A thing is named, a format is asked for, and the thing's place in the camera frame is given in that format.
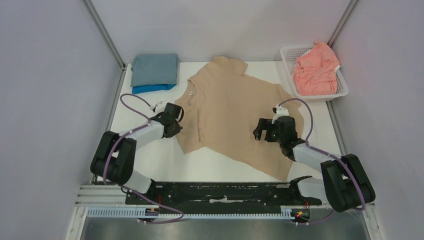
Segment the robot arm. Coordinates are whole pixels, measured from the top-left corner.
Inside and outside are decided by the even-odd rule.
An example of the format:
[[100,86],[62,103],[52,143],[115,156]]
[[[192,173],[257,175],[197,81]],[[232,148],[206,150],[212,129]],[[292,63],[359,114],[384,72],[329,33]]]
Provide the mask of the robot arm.
[[[139,193],[146,193],[152,180],[134,170],[136,150],[155,140],[171,138],[178,134],[182,129],[178,123],[183,117],[184,110],[180,106],[167,103],[164,111],[150,118],[150,124],[147,127],[125,137],[115,150],[117,154],[110,159],[106,173],[107,179]],[[103,134],[91,162],[90,171],[93,174],[103,175],[112,146],[122,134],[112,131]]]
[[354,180],[359,185],[365,203],[375,200],[374,189],[361,165],[358,157],[353,154],[340,156],[337,154],[324,155],[313,150],[303,139],[298,138],[295,119],[289,116],[286,108],[276,106],[273,108],[275,116],[273,119],[260,118],[253,135],[260,140],[262,131],[266,131],[264,140],[276,142],[281,148],[284,156],[292,161],[310,166],[322,173],[322,180],[311,176],[299,177],[290,182],[294,197],[301,200],[308,197],[328,202],[337,212],[361,205],[358,192],[354,187],[352,179],[332,156],[336,156],[347,165]]

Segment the wire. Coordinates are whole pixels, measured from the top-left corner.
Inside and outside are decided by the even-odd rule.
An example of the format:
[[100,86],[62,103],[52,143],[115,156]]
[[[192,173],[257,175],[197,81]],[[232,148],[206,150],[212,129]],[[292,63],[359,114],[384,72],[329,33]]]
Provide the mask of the wire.
[[[124,188],[124,189],[127,189],[128,191],[130,190],[129,187],[126,187],[126,186],[121,186],[121,187]],[[138,191],[135,191],[135,190],[132,190],[132,189],[131,189],[131,191],[133,193],[137,194],[140,198],[146,200],[147,202],[149,202],[153,205],[158,205],[161,208],[168,209],[168,210],[171,210],[171,211],[176,212],[178,214],[181,214],[181,216],[179,216],[177,218],[173,218],[173,219],[169,219],[169,220],[165,220],[165,221],[145,221],[144,222],[145,224],[169,224],[169,223],[177,222],[177,221],[181,220],[182,218],[184,218],[184,213],[182,211],[175,209],[173,207],[170,207],[170,206],[162,205],[162,204],[155,202],[153,200],[150,200],[146,196],[144,196],[143,194],[139,193]]]
[[305,218],[305,217],[303,217],[302,215],[299,215],[299,218],[301,218],[301,219],[303,219],[303,220],[305,220],[305,221],[309,221],[309,219],[308,219],[308,218]]
[[289,101],[293,101],[293,100],[300,101],[303,104],[305,104],[307,110],[309,111],[309,115],[310,115],[310,129],[309,129],[309,132],[308,132],[308,134],[307,134],[307,136],[305,138],[305,144],[306,144],[306,146],[308,148],[310,148],[310,149],[318,152],[318,153],[321,153],[323,155],[326,155],[326,156],[329,156],[329,157],[335,159],[344,168],[344,170],[347,172],[347,175],[349,175],[349,178],[351,179],[353,185],[355,186],[355,189],[356,189],[356,191],[357,191],[357,193],[359,195],[359,199],[360,199],[360,203],[361,203],[361,207],[354,207],[353,209],[358,210],[358,211],[364,211],[365,210],[365,199],[364,199],[364,195],[362,194],[361,189],[359,187],[359,184],[356,181],[356,179],[354,178],[354,175],[352,174],[352,172],[348,168],[348,166],[340,158],[338,158],[334,154],[330,154],[330,153],[328,153],[328,152],[326,152],[324,150],[321,150],[321,149],[316,148],[314,146],[311,146],[309,144],[309,141],[308,140],[309,140],[309,137],[312,134],[312,129],[313,129],[313,126],[314,126],[314,119],[312,117],[312,111],[311,111],[311,108],[309,107],[309,105],[304,100],[302,100],[300,98],[290,98],[290,99],[287,99],[287,100],[282,101],[280,104],[278,104],[278,106],[281,106],[281,105],[283,105],[283,104],[285,104],[285,103],[287,103]]
[[122,187],[120,188],[120,191],[123,192],[126,195],[130,193],[129,191],[124,191],[124,189]]
[[303,225],[303,226],[308,226],[308,225],[311,225],[311,224],[319,224],[319,223],[322,223],[322,222],[330,219],[335,213],[336,213],[336,211],[333,210],[328,216],[326,216],[326,217],[324,217],[320,220],[311,221],[311,222],[297,222],[296,224],[297,225]]
[[[132,134],[132,133],[134,133],[134,132],[137,132],[137,131],[139,131],[139,130],[142,130],[142,129],[144,129],[144,128],[146,128],[147,126],[149,126],[150,125],[150,118],[148,117],[148,116],[146,116],[145,114],[143,114],[142,112],[140,112],[140,111],[137,111],[137,110],[135,110],[134,108],[132,108],[132,107],[130,107],[130,106],[128,106],[125,102],[124,102],[124,100],[123,100],[123,97],[124,96],[132,96],[132,97],[136,97],[136,98],[138,98],[138,99],[140,99],[140,100],[142,100],[143,102],[145,102],[149,107],[151,107],[151,105],[146,101],[146,100],[144,100],[142,97],[139,97],[139,96],[137,96],[137,95],[134,95],[134,94],[131,94],[131,93],[124,93],[124,94],[122,94],[121,96],[120,96],[120,98],[119,98],[119,100],[120,100],[120,102],[125,106],[125,107],[127,107],[129,110],[131,110],[131,111],[133,111],[133,112],[135,112],[135,113],[137,113],[137,114],[139,114],[139,115],[141,115],[141,116],[143,116],[145,119],[147,119],[147,123],[146,124],[144,124],[144,125],[141,125],[141,126],[138,126],[138,127],[136,127],[136,128],[134,128],[134,129],[132,129],[132,130],[130,130],[130,131],[128,131],[128,132],[126,132],[126,133],[124,133],[124,134],[122,134],[119,138],[118,138],[118,140],[116,140],[116,142],[113,144],[113,146],[112,146],[112,149],[110,150],[110,152],[109,152],[109,155],[107,156],[107,159],[106,159],[106,163],[104,164],[104,170],[103,170],[103,182],[104,182],[104,184],[105,185],[108,185],[109,184],[109,182],[107,181],[107,173],[108,173],[108,167],[109,167],[109,162],[111,161],[111,159],[112,159],[112,154],[115,152],[115,150],[117,149],[117,146],[119,145],[119,143],[125,138],[125,137],[127,137],[128,135],[130,135],[130,134]],[[172,208],[172,207],[170,207],[170,206],[165,206],[165,205],[162,205],[161,203],[158,203],[158,202],[155,202],[155,201],[153,201],[153,200],[150,200],[150,199],[148,199],[146,196],[144,196],[142,193],[140,193],[140,192],[138,192],[138,191],[135,191],[135,190],[133,190],[133,189],[131,189],[131,188],[129,188],[129,187],[126,187],[126,186],[120,186],[121,188],[124,188],[124,189],[126,189],[126,190],[128,190],[128,191],[132,191],[133,193],[135,193],[136,195],[138,195],[140,198],[142,198],[142,199],[144,199],[145,201],[147,201],[147,202],[149,202],[149,203],[151,203],[151,204],[153,204],[153,205],[157,205],[157,206],[159,206],[159,207],[161,207],[161,208],[164,208],[164,209],[168,209],[168,210],[171,210],[171,211],[173,211],[173,212],[176,212],[176,213],[178,213],[178,214],[181,214],[181,216],[179,216],[179,217],[177,217],[177,218],[174,218],[174,219],[170,219],[170,220],[165,220],[165,221],[153,221],[153,222],[144,222],[145,224],[168,224],[168,223],[173,223],[173,222],[177,222],[177,221],[179,221],[179,220],[181,220],[183,217],[184,217],[184,213],[182,212],[182,211],[180,211],[180,210],[178,210],[178,209],[175,209],[175,208]]]

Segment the gray wall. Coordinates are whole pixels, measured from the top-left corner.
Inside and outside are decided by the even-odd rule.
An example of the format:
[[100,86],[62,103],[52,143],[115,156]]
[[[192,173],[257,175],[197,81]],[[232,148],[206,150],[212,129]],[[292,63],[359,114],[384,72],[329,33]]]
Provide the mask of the gray wall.
[[375,187],[387,240],[423,239],[424,1],[366,0],[335,45],[347,145]]
[[79,0],[0,1],[1,239],[63,239],[119,70]]
[[124,62],[177,53],[281,60],[284,45],[327,41],[349,0],[93,0]]

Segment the white table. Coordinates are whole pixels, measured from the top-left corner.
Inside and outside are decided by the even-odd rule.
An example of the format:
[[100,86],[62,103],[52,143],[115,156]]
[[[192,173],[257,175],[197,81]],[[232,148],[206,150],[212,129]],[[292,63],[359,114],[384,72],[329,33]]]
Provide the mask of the white table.
[[[282,72],[283,64],[281,61],[252,61],[247,63],[248,67],[245,74],[270,83],[281,84],[287,92],[291,93],[285,75]],[[206,62],[182,62],[179,65],[178,83],[173,89],[141,93],[139,96],[152,105],[160,101],[173,103],[186,90],[187,79],[197,73],[205,64]],[[131,93],[131,76],[131,65],[129,64],[120,94]],[[155,115],[144,102],[135,97],[127,96],[124,97],[124,100],[128,105],[149,117]],[[309,142],[318,148],[339,154],[339,146],[326,103],[314,102],[310,103],[309,106],[314,118],[314,129]],[[310,128],[310,117],[305,106],[300,107],[299,111],[304,118],[302,134],[304,139]],[[127,131],[143,123],[145,123],[143,117],[128,110],[119,101],[113,117],[111,131]],[[245,163],[232,160],[207,147],[189,154],[183,154],[175,137],[151,142],[138,150],[135,154],[134,169],[155,181],[279,182],[277,179]],[[302,163],[294,162],[287,181],[305,175],[322,178],[321,174],[314,169]]]

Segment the laundry basket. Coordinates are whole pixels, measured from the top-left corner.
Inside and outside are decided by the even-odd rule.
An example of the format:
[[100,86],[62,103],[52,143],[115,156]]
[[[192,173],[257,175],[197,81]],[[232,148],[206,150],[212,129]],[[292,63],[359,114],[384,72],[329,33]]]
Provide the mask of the laundry basket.
[[342,72],[338,69],[335,72],[337,78],[337,91],[335,94],[328,95],[313,95],[313,96],[304,96],[298,93],[295,83],[293,82],[293,70],[295,68],[296,59],[302,56],[307,51],[311,50],[314,45],[296,45],[296,46],[285,46],[280,49],[283,70],[285,71],[285,76],[290,85],[293,97],[300,98],[308,102],[318,102],[318,101],[330,101],[338,97],[346,96],[349,92],[348,86],[346,85],[345,79],[342,76]]

